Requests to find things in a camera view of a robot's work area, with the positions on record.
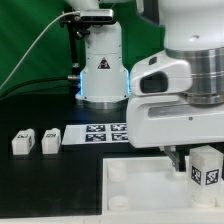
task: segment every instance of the qr code sticker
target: qr code sticker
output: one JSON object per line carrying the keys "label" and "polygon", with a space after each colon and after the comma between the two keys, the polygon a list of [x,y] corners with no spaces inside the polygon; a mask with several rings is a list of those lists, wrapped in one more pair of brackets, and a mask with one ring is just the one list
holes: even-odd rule
{"label": "qr code sticker", "polygon": [[191,179],[201,185],[201,171],[194,166],[192,166]]}
{"label": "qr code sticker", "polygon": [[219,181],[219,169],[206,172],[206,185],[217,184]]}
{"label": "qr code sticker", "polygon": [[111,128],[111,131],[127,131],[126,124],[112,124],[110,128]]}
{"label": "qr code sticker", "polygon": [[105,142],[106,134],[88,134],[86,135],[86,142]]}
{"label": "qr code sticker", "polygon": [[106,131],[105,125],[87,125],[86,132],[104,132]]}
{"label": "qr code sticker", "polygon": [[113,141],[127,141],[128,135],[127,133],[113,133],[112,140]]}

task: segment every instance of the printed label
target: printed label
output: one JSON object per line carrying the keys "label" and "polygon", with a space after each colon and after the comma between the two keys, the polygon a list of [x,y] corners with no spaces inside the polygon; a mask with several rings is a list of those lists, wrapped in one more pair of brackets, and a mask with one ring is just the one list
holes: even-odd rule
{"label": "printed label", "polygon": [[106,134],[88,134],[86,135],[86,142],[104,142],[106,141]]}
{"label": "printed label", "polygon": [[206,172],[206,185],[216,184],[219,181],[219,169]]}
{"label": "printed label", "polygon": [[113,141],[127,141],[128,135],[127,133],[112,133]]}
{"label": "printed label", "polygon": [[27,138],[28,134],[19,135],[17,138]]}
{"label": "printed label", "polygon": [[194,166],[192,166],[191,179],[201,185],[201,171]]}
{"label": "printed label", "polygon": [[87,125],[86,132],[104,132],[106,131],[105,125]]}
{"label": "printed label", "polygon": [[98,69],[110,69],[110,65],[108,64],[106,58],[103,58],[103,60],[100,62]]}

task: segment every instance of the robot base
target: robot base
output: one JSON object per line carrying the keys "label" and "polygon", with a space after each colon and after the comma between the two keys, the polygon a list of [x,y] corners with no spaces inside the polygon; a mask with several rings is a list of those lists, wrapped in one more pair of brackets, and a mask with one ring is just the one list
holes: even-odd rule
{"label": "robot base", "polygon": [[85,97],[82,97],[80,93],[75,96],[78,105],[96,110],[113,110],[123,107],[127,105],[128,97],[129,96],[126,96],[126,98],[123,97],[123,99],[121,99],[121,97],[116,97],[111,101],[99,101],[97,97],[95,99],[91,97],[91,99],[87,100]]}
{"label": "robot base", "polygon": [[127,109],[130,143],[136,148],[224,141],[224,104],[190,105],[183,95],[132,96]]}

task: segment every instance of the green backdrop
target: green backdrop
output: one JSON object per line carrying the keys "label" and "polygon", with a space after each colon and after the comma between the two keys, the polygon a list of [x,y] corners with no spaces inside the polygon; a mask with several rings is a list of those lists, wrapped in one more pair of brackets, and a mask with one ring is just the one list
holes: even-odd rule
{"label": "green backdrop", "polygon": [[[63,0],[0,1],[0,84],[40,32],[61,14],[65,6],[67,4]],[[113,9],[122,26],[123,64],[126,68],[130,70],[136,62],[163,48],[163,30],[140,19],[136,15],[135,2],[116,4]],[[78,41],[78,45],[80,64],[83,67],[84,41]],[[70,69],[67,30],[56,23],[38,42],[4,90],[29,80],[67,76]],[[46,86],[49,84],[30,86],[28,89]]]}

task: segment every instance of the black table surface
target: black table surface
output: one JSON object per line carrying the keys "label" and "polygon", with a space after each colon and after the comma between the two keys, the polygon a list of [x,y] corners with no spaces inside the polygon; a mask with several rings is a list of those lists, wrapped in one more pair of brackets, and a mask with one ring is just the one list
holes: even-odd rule
{"label": "black table surface", "polygon": [[[101,214],[103,158],[151,156],[129,143],[61,146],[43,155],[46,130],[67,124],[126,122],[126,108],[93,110],[69,95],[21,95],[0,103],[0,218]],[[19,130],[35,130],[28,156],[14,156],[11,141]]]}

